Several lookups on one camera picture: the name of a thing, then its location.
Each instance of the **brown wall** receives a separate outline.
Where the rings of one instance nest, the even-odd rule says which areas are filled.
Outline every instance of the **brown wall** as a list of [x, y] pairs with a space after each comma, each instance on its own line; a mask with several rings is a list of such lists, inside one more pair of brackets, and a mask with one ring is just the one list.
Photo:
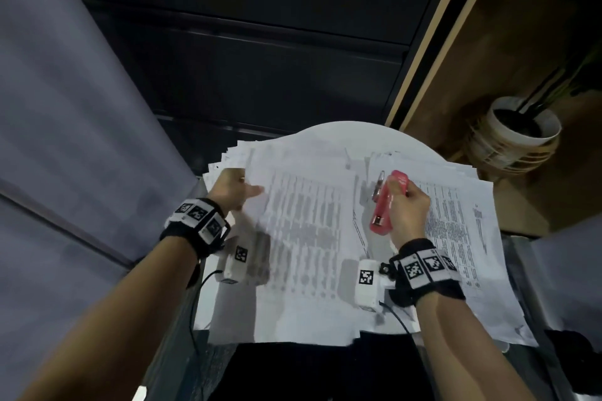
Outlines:
[[[528, 95], [558, 65], [573, 11], [570, 0], [478, 0], [405, 132], [443, 155], [455, 152], [467, 117], [498, 96]], [[513, 184], [556, 230], [602, 211], [593, 181], [602, 177], [602, 95], [553, 109], [565, 127], [557, 154]]]

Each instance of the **wristband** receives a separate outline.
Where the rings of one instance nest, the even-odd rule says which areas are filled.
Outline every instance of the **wristband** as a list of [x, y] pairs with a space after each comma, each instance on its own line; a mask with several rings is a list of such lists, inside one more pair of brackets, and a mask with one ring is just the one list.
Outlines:
[[159, 240], [167, 236], [185, 238], [199, 260], [222, 248], [230, 224], [220, 207], [208, 198], [184, 200], [165, 222]]
[[401, 307], [416, 305], [427, 293], [465, 300], [460, 283], [462, 276], [446, 253], [435, 248], [427, 238], [412, 240], [389, 260], [395, 275], [395, 290], [389, 291], [393, 302]]

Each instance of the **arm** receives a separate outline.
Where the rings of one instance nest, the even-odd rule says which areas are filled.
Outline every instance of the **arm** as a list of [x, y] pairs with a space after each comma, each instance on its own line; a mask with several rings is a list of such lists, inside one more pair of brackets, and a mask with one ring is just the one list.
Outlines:
[[[227, 214], [261, 193], [225, 169], [207, 195]], [[185, 238], [166, 237], [69, 332], [19, 401], [130, 401], [198, 263]]]
[[[409, 182], [407, 196], [395, 180], [388, 181], [391, 239], [395, 247], [425, 238], [430, 199]], [[418, 321], [435, 381], [445, 401], [535, 401], [523, 380], [463, 300], [436, 292], [416, 305]]]

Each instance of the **black pants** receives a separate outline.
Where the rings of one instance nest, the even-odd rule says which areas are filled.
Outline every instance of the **black pants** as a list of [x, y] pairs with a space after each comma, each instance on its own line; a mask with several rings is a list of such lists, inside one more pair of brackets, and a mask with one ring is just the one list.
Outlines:
[[210, 401], [434, 400], [409, 336], [362, 333], [349, 347], [240, 344]]

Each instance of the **forearm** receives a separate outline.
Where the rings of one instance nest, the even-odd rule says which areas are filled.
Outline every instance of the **forearm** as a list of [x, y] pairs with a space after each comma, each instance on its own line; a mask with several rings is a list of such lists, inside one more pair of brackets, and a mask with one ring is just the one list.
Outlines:
[[198, 259], [164, 238], [67, 335], [20, 401], [131, 400]]
[[433, 292], [418, 300], [416, 310], [445, 401], [534, 401], [466, 302]]

